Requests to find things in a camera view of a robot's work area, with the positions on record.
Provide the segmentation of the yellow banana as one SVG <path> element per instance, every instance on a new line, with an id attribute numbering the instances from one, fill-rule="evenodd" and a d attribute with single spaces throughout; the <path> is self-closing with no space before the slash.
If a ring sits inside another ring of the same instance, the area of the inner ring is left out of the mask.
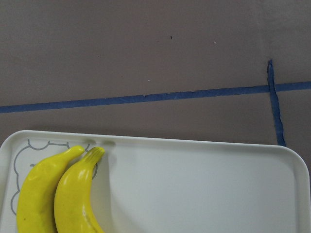
<path id="1" fill-rule="evenodd" d="M 93 169 L 104 155 L 94 147 L 62 176 L 54 198 L 54 218 L 59 233 L 102 233 L 91 206 Z"/>
<path id="2" fill-rule="evenodd" d="M 82 146 L 47 157 L 26 176 L 17 202 L 19 233 L 56 233 L 54 196 L 68 164 L 85 152 Z"/>

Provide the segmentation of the white bear tray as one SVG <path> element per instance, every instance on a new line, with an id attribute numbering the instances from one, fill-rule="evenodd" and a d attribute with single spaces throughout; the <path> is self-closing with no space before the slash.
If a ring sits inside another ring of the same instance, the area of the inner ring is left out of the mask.
<path id="1" fill-rule="evenodd" d="M 19 131 L 0 148 L 0 230 L 16 232 L 35 163 L 75 145 L 105 155 L 91 203 L 107 233 L 308 233 L 309 171 L 282 146 Z"/>

